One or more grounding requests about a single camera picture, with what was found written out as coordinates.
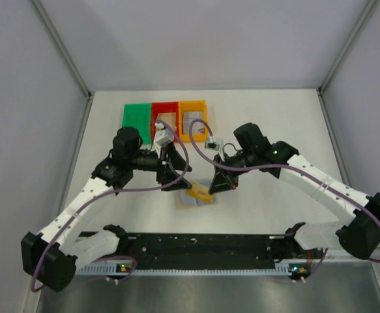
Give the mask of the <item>beige card holder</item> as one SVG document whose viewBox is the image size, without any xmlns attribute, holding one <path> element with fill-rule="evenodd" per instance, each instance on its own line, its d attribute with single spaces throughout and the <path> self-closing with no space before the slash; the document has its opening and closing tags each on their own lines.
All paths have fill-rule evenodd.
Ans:
<svg viewBox="0 0 380 313">
<path fill-rule="evenodd" d="M 206 203 L 186 195 L 184 190 L 178 190 L 175 193 L 175 203 L 179 209 L 190 209 L 195 207 L 204 207 L 207 205 L 215 205 L 218 204 L 219 201 L 218 198 L 214 196 L 210 203 Z"/>
</svg>

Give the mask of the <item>yellow credit card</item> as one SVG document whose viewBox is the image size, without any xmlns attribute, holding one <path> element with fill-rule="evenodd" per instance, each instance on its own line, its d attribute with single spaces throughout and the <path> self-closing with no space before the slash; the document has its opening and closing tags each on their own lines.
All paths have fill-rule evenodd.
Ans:
<svg viewBox="0 0 380 313">
<path fill-rule="evenodd" d="M 186 195 L 193 197 L 197 200 L 210 203 L 214 196 L 209 193 L 209 188 L 197 181 L 190 182 L 192 187 L 185 191 Z"/>
</svg>

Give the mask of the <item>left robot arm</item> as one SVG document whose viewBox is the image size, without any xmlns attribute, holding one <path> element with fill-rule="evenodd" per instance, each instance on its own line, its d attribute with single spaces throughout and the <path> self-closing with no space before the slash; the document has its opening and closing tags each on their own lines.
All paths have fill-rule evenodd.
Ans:
<svg viewBox="0 0 380 313">
<path fill-rule="evenodd" d="M 124 250 L 128 237 L 120 226 L 110 224 L 84 240 L 78 238 L 107 202 L 129 191 L 126 185 L 135 171 L 154 172 L 158 183 L 155 190 L 192 188 L 184 177 L 191 171 L 188 153 L 181 155 L 174 146 L 179 136 L 161 121 L 155 127 L 154 151 L 142 149 L 143 140 L 136 128 L 120 128 L 107 157 L 96 166 L 79 194 L 38 233 L 29 232 L 22 238 L 22 266 L 32 277 L 32 292 L 41 290 L 37 282 L 52 291 L 62 291 L 86 265 Z"/>
</svg>

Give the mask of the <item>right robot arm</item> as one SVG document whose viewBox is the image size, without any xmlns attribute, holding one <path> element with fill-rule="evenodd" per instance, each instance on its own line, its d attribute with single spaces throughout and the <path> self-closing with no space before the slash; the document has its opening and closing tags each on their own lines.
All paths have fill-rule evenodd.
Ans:
<svg viewBox="0 0 380 313">
<path fill-rule="evenodd" d="M 380 193 L 357 191 L 327 175 L 286 142 L 270 143 L 259 127 L 246 123 L 234 131 L 240 150 L 224 152 L 223 141 L 208 136 L 205 148 L 217 151 L 210 194 L 234 190 L 239 176 L 259 166 L 280 181 L 303 191 L 337 217 L 335 222 L 298 222 L 286 231 L 303 249 L 344 249 L 361 260 L 370 259 L 380 244 Z"/>
</svg>

